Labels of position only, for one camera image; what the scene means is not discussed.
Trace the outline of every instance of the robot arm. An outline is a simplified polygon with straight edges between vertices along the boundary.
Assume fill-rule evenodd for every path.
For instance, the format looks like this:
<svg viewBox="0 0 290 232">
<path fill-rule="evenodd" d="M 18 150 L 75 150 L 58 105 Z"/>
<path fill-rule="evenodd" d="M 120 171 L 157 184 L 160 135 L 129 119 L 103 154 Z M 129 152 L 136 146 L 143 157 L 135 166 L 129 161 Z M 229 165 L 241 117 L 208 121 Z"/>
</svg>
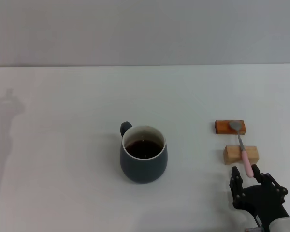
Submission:
<svg viewBox="0 0 290 232">
<path fill-rule="evenodd" d="M 270 224 L 273 221 L 289 217 L 282 206 L 288 191 L 285 187 L 280 186 L 269 173 L 260 173 L 256 165 L 251 167 L 254 178 L 260 185 L 253 185 L 247 188 L 242 186 L 243 180 L 238 169 L 236 167 L 232 168 L 230 188 L 233 196 L 233 206 L 236 209 L 248 211 L 254 217 L 260 227 L 259 229 L 255 228 L 255 231 L 262 228 L 264 232 L 270 232 L 272 227 Z"/>
</svg>

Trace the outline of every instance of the coffee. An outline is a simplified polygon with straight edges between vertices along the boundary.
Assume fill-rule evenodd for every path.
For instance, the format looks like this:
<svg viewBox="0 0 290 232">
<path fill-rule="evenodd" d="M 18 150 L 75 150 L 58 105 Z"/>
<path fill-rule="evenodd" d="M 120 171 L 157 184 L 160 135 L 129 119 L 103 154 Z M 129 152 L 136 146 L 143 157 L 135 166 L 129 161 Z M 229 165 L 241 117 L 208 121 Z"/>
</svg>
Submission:
<svg viewBox="0 0 290 232">
<path fill-rule="evenodd" d="M 126 147 L 128 153 L 136 158 L 150 159 L 159 154 L 163 147 L 150 140 L 139 140 Z"/>
</svg>

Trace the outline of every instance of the light wooden block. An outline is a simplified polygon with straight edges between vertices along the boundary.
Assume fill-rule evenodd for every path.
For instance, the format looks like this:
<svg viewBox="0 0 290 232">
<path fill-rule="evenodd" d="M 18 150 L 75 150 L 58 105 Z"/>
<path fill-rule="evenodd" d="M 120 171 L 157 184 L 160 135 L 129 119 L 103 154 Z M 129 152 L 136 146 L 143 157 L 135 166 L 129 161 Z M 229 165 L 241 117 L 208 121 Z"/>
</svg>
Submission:
<svg viewBox="0 0 290 232">
<path fill-rule="evenodd" d="M 237 134 L 236 130 L 232 129 L 229 126 L 229 123 L 231 121 L 239 121 L 242 124 L 240 134 L 246 133 L 246 127 L 243 120 L 216 120 L 215 121 L 216 134 Z"/>
<path fill-rule="evenodd" d="M 259 153 L 256 146 L 245 146 L 251 164 L 256 164 L 259 160 Z M 240 146 L 226 146 L 223 152 L 223 159 L 226 165 L 242 162 Z"/>
</svg>

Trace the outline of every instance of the mug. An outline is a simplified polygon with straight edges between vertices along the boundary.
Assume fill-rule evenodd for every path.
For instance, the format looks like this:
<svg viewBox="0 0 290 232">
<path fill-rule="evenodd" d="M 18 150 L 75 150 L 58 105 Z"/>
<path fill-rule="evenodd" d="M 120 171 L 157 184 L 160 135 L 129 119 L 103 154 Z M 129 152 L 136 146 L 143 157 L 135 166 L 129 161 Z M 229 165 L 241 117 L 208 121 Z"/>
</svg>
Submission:
<svg viewBox="0 0 290 232">
<path fill-rule="evenodd" d="M 168 150 L 162 133 L 147 125 L 133 127 L 129 122 L 121 124 L 120 133 L 122 136 L 120 166 L 124 174 L 130 180 L 140 184 L 158 179 L 164 173 L 168 163 Z M 137 158 L 129 154 L 126 148 L 141 139 L 157 143 L 163 149 L 156 156 L 148 159 Z"/>
</svg>

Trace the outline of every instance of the spoon head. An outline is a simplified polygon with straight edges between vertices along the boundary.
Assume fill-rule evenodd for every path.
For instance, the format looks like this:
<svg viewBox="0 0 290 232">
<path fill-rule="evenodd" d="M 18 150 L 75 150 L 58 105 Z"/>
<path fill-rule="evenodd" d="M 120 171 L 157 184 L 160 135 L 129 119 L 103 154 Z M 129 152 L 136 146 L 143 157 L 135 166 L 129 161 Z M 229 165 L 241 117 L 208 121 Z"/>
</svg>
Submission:
<svg viewBox="0 0 290 232">
<path fill-rule="evenodd" d="M 229 126 L 237 132 L 242 128 L 242 124 L 238 121 L 229 122 Z"/>
</svg>

